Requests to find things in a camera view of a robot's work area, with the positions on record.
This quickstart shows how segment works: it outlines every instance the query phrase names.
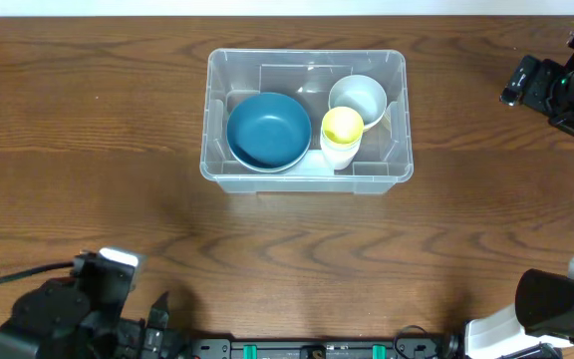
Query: stacked cup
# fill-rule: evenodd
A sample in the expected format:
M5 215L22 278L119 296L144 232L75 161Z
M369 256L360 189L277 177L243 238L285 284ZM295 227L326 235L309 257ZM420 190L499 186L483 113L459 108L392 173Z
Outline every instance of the stacked cup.
M370 77L347 76L332 87L320 147L334 170L343 170L351 163L363 133L382 119L386 108L385 89Z

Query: wire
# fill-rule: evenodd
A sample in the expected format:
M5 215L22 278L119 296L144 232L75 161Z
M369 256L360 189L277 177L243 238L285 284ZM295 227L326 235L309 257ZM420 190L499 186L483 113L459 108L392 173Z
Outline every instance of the wire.
M438 343L436 343L435 340L433 340L433 339L429 336L429 334L427 333L427 331L424 330L422 327L420 327L420 326L418 326L418 325L408 325L408 326L402 328L402 329L398 332L398 334L396 334L396 336L394 337L394 349L396 350L396 353L398 353L401 357L403 357L403 359L412 359L412 358L408 357L405 353L403 353L403 352L400 350L400 348L398 347L398 339L400 338L401 335L403 335L406 331L409 331L410 329L416 329L416 330L421 331L422 333L425 334L425 337L426 337L428 340L432 341L433 344L435 344L435 349L439 348ZM435 354L435 355L433 355L433 356L431 356L431 357L428 357L427 359L435 359L435 358L437 358L437 354Z
M34 274L43 273L49 270L68 268L74 266L73 262L54 263L48 265L38 266L36 268L20 271L19 273L9 274L0 277L0 284L11 282L17 279L23 279Z

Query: transparent storage container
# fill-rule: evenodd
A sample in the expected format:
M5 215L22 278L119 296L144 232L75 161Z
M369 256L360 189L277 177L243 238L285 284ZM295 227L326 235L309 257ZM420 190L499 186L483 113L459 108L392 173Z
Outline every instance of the transparent storage container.
M405 57L391 50L217 49L207 68L200 171L229 193L339 191L382 194L414 172ZM387 92L383 119L364 133L349 166L330 169L320 150L320 126L332 86L366 75ZM307 110L312 141L305 158L281 174L259 174L239 163L227 145L227 119L261 92L291 96Z

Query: blue bowl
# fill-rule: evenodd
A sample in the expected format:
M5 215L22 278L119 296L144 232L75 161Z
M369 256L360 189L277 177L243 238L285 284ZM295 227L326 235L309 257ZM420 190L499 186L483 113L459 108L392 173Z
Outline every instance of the blue bowl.
M227 122L227 144L247 168L278 173L296 165L307 153L311 121L289 96L263 93L240 103Z

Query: brown wood surface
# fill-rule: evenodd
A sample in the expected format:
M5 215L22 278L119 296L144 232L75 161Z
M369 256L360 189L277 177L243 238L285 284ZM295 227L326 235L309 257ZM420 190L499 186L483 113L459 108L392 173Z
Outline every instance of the brown wood surface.
M0 275L122 246L149 255L125 316L170 290L177 319L237 337L383 337L491 314L523 271L564 273L574 252L574 140L497 101L523 55L564 62L573 29L565 17L0 19ZM401 51L411 180L383 196L224 194L198 170L219 47ZM61 273L0 286L0 324Z

